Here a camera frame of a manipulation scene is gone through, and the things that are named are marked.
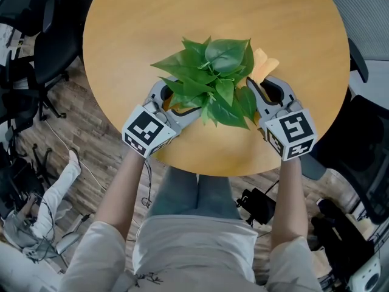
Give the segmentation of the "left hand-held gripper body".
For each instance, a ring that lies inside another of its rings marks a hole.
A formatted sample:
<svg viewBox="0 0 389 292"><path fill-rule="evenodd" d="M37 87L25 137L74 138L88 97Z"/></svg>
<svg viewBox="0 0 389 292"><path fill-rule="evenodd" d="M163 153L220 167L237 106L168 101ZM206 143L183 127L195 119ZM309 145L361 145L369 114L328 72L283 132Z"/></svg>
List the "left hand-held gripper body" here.
<svg viewBox="0 0 389 292"><path fill-rule="evenodd" d="M183 129L172 110L165 111L162 102L146 99L137 105L122 127L122 139L144 158L169 145Z"/></svg>

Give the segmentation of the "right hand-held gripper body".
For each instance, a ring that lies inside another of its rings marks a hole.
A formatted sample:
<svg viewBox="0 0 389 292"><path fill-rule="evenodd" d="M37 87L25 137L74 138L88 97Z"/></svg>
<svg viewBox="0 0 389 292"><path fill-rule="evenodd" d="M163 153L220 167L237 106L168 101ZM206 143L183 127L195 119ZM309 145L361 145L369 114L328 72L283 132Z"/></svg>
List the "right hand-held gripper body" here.
<svg viewBox="0 0 389 292"><path fill-rule="evenodd" d="M259 120L264 139L288 161L311 152L318 134L308 109L299 100L278 108Z"/></svg>

